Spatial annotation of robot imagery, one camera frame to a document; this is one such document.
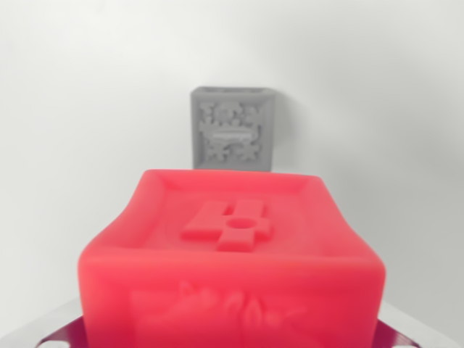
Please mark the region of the gripper right finger with silver black pad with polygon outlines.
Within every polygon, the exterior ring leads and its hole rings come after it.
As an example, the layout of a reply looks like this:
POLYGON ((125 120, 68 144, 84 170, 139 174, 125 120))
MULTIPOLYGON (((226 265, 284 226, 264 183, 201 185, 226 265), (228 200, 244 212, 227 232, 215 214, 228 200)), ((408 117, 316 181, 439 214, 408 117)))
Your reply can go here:
POLYGON ((462 347, 456 341, 383 301, 373 347, 462 347))

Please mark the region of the gripper left finger with silver black pad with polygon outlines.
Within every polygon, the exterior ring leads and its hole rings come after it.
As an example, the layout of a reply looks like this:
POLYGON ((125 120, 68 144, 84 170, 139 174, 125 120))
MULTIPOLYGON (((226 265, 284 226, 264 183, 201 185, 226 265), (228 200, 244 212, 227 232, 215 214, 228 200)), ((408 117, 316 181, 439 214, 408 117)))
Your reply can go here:
POLYGON ((15 329, 1 347, 88 347, 79 298, 15 329))

